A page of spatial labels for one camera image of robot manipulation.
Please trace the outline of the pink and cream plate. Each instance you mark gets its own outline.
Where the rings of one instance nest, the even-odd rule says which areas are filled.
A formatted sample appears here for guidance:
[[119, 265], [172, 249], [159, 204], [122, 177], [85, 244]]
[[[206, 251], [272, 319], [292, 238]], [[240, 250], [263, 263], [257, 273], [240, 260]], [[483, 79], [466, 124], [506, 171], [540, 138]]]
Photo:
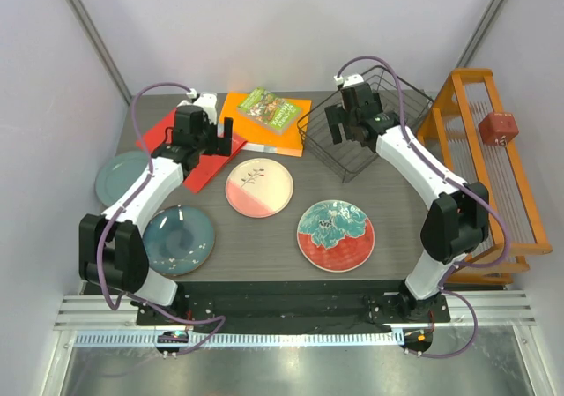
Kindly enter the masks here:
[[256, 219], [282, 211], [293, 195], [293, 178], [281, 163], [254, 158], [239, 163], [226, 180], [226, 200], [238, 213]]

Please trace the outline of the red and teal floral plate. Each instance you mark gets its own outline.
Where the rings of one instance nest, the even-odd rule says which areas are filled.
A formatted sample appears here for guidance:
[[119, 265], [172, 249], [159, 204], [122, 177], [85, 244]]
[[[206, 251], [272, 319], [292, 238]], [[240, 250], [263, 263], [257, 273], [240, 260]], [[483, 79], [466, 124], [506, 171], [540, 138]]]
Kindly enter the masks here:
[[324, 200], [301, 216], [297, 243], [312, 265], [330, 273], [346, 273], [369, 260], [375, 247], [375, 230], [356, 205]]

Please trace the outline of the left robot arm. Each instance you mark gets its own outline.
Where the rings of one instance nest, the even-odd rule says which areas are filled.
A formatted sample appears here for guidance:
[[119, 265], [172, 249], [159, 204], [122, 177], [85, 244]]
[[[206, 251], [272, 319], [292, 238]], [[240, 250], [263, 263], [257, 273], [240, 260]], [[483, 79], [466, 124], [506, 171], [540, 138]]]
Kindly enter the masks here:
[[180, 187], [203, 155], [228, 157], [234, 120], [227, 117], [223, 133], [206, 108], [180, 106], [165, 138], [149, 152], [148, 164], [124, 195], [103, 213], [87, 214], [78, 227], [78, 273], [104, 295], [110, 288], [157, 305], [170, 325], [186, 318], [187, 302], [178, 285], [150, 268], [142, 239], [147, 225], [172, 191]]

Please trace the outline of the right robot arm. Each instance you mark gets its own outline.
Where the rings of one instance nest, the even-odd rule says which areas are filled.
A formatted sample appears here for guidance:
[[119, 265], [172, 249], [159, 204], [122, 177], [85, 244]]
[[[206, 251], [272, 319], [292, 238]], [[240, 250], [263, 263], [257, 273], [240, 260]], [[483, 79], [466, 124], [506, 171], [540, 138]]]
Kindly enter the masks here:
[[427, 207], [419, 233], [423, 252], [397, 297], [403, 318], [426, 318], [446, 278], [488, 237], [487, 210], [465, 194], [472, 191], [487, 201], [488, 190], [452, 174], [402, 126], [397, 113], [383, 110], [378, 93], [360, 75], [339, 77], [337, 87], [342, 101], [324, 110], [333, 143], [347, 139], [369, 148], [402, 175]]

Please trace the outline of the plain grey-green plate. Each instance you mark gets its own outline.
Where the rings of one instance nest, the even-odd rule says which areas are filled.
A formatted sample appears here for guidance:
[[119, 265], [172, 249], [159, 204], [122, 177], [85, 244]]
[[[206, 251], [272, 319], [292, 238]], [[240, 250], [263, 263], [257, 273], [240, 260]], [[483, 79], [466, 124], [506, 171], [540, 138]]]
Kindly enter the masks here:
[[129, 151], [115, 156], [99, 171], [95, 192], [106, 207], [113, 205], [145, 171], [147, 156], [141, 151]]

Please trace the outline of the dark blue glazed plate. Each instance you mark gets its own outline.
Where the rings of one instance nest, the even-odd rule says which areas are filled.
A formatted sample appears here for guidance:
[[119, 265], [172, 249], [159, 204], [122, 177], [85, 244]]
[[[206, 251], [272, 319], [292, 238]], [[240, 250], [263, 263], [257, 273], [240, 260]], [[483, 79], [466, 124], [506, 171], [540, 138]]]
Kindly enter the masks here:
[[202, 210], [175, 205], [157, 213], [143, 233], [150, 268], [165, 276], [182, 276], [202, 266], [215, 244], [215, 228]]

